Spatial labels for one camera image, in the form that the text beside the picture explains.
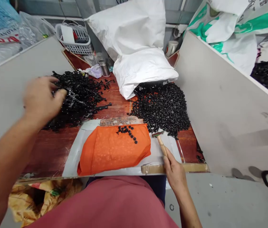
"white basket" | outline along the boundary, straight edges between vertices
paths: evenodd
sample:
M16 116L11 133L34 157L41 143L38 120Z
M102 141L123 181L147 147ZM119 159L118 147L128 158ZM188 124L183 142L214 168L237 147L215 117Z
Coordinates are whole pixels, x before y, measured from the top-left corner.
M93 54L93 50L91 46L91 39L90 39L90 36L87 34L86 28L79 24L77 25L76 24L67 24L67 23L64 23L64 21L62 22L62 24L57 24L55 26L57 39L65 46L65 48L67 48L70 52L74 54L81 54L81 55ZM61 25L71 27L73 31L76 33L76 35L78 36L78 39L86 41L87 43L70 44L70 43L64 42L62 40Z

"orange bag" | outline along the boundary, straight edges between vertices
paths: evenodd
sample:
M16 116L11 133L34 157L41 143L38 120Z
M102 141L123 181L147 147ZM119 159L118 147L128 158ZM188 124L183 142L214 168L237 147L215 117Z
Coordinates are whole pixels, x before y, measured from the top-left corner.
M151 139L147 124L131 125L129 133L116 133L118 126L96 127L83 145L77 173L88 176L107 170L133 167L151 155Z

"wooden table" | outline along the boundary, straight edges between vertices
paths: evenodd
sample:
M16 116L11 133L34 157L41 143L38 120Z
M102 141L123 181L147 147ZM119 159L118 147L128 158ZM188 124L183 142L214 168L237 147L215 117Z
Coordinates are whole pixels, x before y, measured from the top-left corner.
M78 59L78 57L67 51L64 53L76 69L86 69L89 67L88 64ZM107 79L115 79L116 81L113 74ZM99 105L105 105L111 102L112 106L95 114L95 119L126 117L127 112L130 112L132 109L132 102L129 102L122 97L119 93L117 83L111 82L110 89L103 91L102 97L106 98L107 101L102 101ZM22 172L20 179L57 179L61 177L65 162L79 128L80 127L67 127L61 129L58 133L50 130L40 131L33 147L30 163ZM196 156L199 155L203 158L203 155L197 152L197 140L191 126L186 131L180 131L178 138L178 149L183 153L182 155L180 152L182 161L186 163L199 163Z

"white board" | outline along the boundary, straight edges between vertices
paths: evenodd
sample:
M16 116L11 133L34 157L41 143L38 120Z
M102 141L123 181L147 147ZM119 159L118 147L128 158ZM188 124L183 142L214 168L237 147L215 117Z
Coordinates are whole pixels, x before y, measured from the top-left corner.
M33 78L73 71L56 37L42 40L0 65L0 137L23 113L23 93Z
M210 171L268 170L268 90L191 32L176 65L193 131Z

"wall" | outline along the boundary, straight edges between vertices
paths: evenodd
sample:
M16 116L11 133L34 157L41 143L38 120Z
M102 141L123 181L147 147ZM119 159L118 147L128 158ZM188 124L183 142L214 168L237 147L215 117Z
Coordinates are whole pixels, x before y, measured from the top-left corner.
M59 4L58 0L21 0L19 1L18 9L31 15L81 17L82 13L80 13L80 5L85 10L88 10L91 1L93 2L93 0L80 0L76 4L76 0L63 0ZM183 12L180 12L179 9L182 0L166 0L165 8L167 23L188 24L201 2L202 0L187 0ZM94 1L93 3L95 5L95 12L117 4L116 0L99 0ZM172 29L166 28L164 50L166 49L169 40L174 40L174 37L172 36Z

